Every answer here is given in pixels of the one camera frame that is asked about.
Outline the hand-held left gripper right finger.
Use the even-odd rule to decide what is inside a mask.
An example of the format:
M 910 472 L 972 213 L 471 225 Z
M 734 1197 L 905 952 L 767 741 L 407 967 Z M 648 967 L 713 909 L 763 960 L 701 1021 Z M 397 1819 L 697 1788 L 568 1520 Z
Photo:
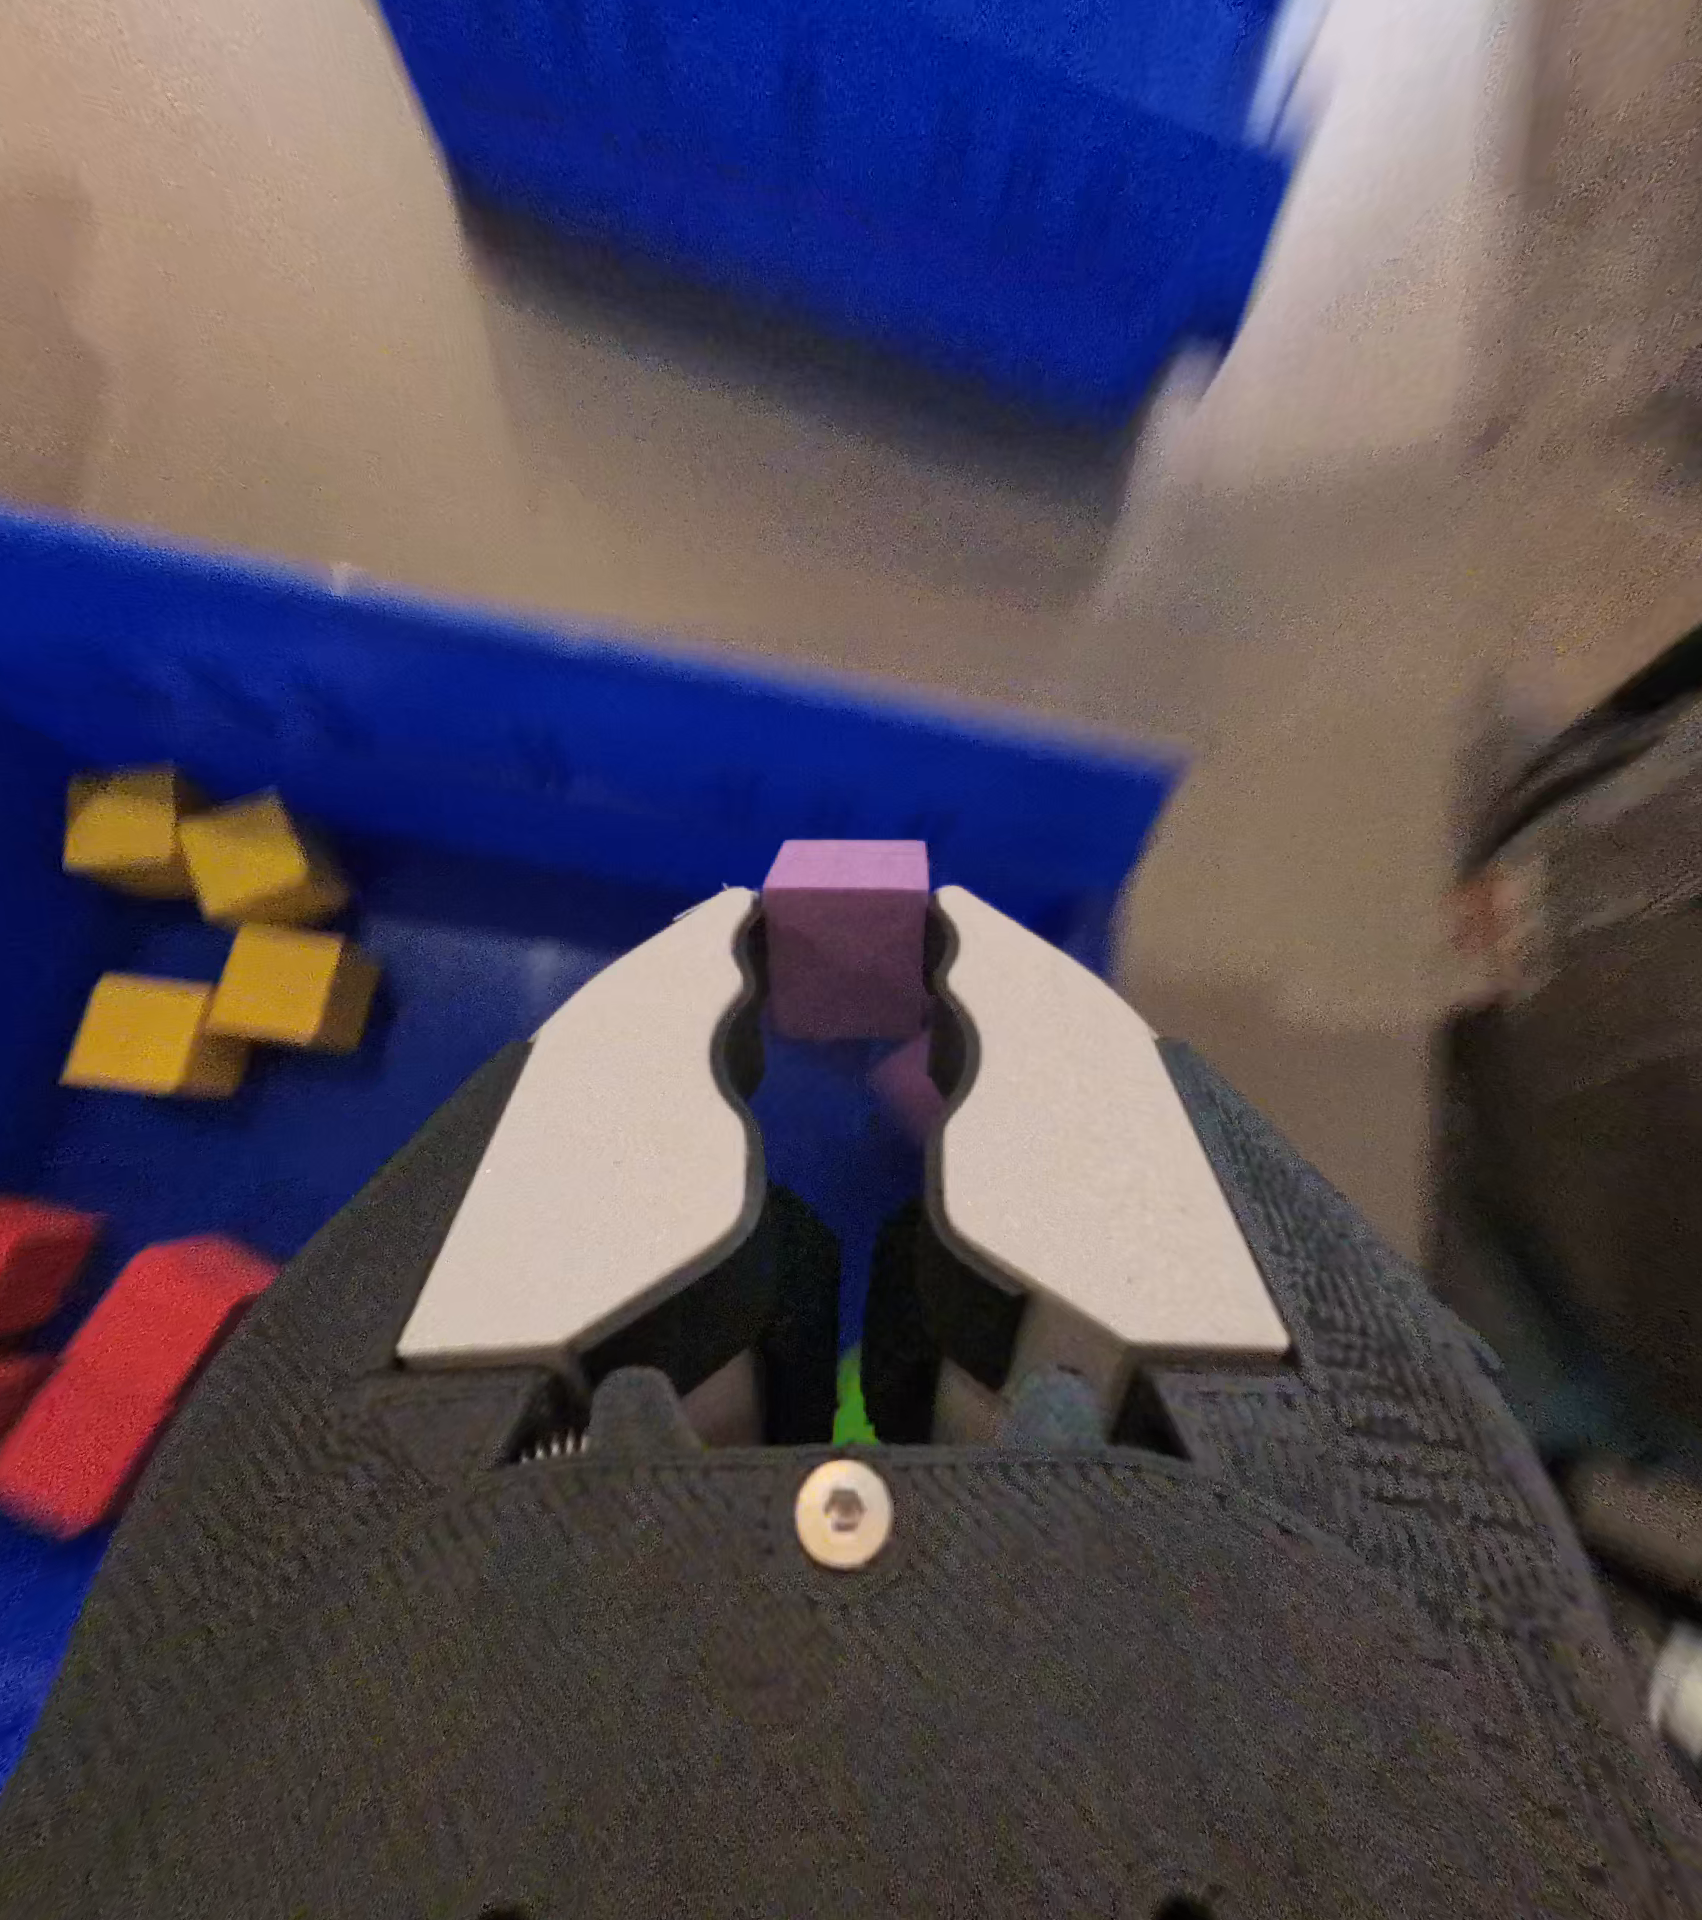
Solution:
M 963 882 L 935 888 L 958 1075 L 925 1210 L 958 1298 L 958 1368 L 1292 1356 L 1292 1324 L 1198 1148 L 1150 1021 Z

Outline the blue plastic bin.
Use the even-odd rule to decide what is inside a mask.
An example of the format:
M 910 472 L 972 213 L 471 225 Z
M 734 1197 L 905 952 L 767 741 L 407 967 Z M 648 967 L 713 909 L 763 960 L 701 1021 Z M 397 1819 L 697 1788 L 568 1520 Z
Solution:
M 452 179 L 1073 425 L 1232 348 L 1265 0 L 386 0 Z
M 397 975 L 367 1065 L 272 1065 L 224 1106 L 55 1091 L 105 967 L 214 952 L 179 904 L 55 876 L 65 780 L 144 759 L 339 834 Z M 1101 960 L 1167 789 L 1053 736 L 0 513 L 0 1191 L 105 1217 L 98 1273 L 32 1341 L 154 1234 L 300 1253 L 563 987 L 780 830 L 931 830 Z

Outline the purple cube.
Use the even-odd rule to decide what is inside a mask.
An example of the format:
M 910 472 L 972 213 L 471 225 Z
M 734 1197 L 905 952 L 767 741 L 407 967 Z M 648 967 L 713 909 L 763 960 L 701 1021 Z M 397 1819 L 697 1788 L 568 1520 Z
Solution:
M 771 1032 L 802 1043 L 912 1042 L 925 934 L 925 840 L 781 840 L 763 879 Z
M 925 1148 L 942 1117 L 942 1091 L 935 1083 L 935 1070 L 931 1070 L 931 1048 L 935 1048 L 931 1042 L 935 1034 L 918 1032 L 912 1042 L 879 1053 L 868 1070 L 868 1091 L 876 1091 L 879 1109 L 912 1148 Z

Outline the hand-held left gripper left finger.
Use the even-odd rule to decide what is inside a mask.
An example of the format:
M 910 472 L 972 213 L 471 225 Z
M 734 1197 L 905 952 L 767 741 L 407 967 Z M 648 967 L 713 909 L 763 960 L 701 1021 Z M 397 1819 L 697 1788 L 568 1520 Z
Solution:
M 763 901 L 744 882 L 578 987 L 527 1042 L 397 1337 L 400 1368 L 585 1368 L 763 1223 Z

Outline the black office chair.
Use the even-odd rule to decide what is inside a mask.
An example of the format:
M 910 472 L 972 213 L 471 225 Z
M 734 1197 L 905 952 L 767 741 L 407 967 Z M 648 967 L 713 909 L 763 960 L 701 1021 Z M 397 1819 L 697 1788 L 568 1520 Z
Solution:
M 1702 622 L 1570 719 L 1486 704 L 1449 916 L 1435 1276 L 1702 1773 Z

